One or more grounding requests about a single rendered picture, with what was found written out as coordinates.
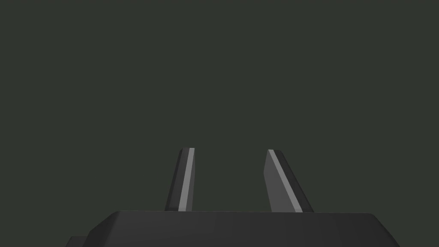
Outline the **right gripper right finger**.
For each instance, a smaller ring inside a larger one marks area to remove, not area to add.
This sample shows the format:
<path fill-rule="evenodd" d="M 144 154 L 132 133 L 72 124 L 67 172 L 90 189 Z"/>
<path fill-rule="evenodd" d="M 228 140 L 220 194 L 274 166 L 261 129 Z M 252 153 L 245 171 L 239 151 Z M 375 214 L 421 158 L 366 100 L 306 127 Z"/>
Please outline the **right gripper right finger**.
<path fill-rule="evenodd" d="M 267 151 L 263 176 L 272 212 L 314 212 L 280 150 Z"/>

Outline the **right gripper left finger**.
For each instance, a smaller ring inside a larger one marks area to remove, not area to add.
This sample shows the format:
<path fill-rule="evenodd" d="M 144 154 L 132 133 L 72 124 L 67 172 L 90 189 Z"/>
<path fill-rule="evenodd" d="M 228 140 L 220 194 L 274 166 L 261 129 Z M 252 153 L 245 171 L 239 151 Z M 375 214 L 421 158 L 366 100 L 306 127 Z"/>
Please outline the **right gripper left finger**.
<path fill-rule="evenodd" d="M 195 182 L 195 148 L 182 148 L 168 193 L 165 211 L 192 211 Z"/>

